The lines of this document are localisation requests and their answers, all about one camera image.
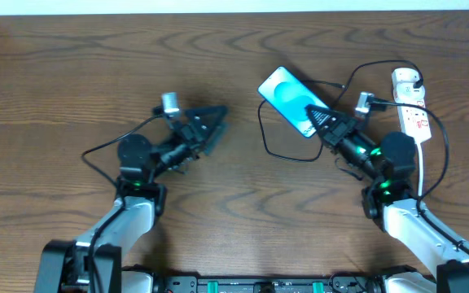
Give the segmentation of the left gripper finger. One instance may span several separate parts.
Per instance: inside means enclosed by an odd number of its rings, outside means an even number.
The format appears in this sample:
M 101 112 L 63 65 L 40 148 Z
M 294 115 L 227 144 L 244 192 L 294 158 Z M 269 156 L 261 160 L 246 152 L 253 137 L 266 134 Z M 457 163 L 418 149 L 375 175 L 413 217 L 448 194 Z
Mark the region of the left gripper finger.
M 227 112 L 226 106 L 199 107 L 186 110 L 185 116 L 197 131 L 212 133 L 222 124 Z
M 207 156 L 210 156 L 213 153 L 214 148 L 217 144 L 221 141 L 223 136 L 225 135 L 228 128 L 228 124 L 226 122 L 221 122 L 213 131 L 212 135 L 208 139 L 207 143 L 205 144 L 203 153 Z

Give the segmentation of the blue screen Galaxy smartphone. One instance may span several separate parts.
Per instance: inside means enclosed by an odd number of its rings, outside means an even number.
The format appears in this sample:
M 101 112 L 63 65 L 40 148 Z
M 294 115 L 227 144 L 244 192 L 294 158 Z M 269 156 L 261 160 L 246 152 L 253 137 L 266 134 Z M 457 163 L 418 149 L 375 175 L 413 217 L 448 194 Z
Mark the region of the blue screen Galaxy smartphone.
M 315 135 L 306 107 L 327 105 L 285 67 L 276 68 L 257 91 L 305 138 Z

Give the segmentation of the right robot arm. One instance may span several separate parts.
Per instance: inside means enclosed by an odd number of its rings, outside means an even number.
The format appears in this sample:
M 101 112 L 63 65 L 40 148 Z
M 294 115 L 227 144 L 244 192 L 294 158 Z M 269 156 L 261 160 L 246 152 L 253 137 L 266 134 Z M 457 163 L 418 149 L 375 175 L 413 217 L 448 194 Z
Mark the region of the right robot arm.
M 308 105 L 306 114 L 322 144 L 367 175 L 362 190 L 367 218 L 403 243 L 428 269 L 398 266 L 369 279 L 368 292 L 469 292 L 469 242 L 438 219 L 411 183 L 415 141 L 402 132 L 371 141 L 343 112 Z

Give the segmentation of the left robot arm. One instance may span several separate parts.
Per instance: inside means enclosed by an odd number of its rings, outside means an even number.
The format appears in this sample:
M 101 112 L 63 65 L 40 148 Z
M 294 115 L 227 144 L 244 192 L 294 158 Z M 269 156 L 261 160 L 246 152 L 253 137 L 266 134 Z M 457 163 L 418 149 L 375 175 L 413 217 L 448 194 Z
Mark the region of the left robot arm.
M 93 227 L 71 241 L 52 240 L 43 248 L 36 292 L 164 292 L 162 277 L 122 260 L 164 214 L 167 188 L 160 175 L 209 154 L 226 128 L 225 106 L 188 109 L 156 107 L 155 119 L 167 123 L 169 136 L 151 143 L 137 128 L 113 139 L 121 163 L 112 179 L 111 210 Z

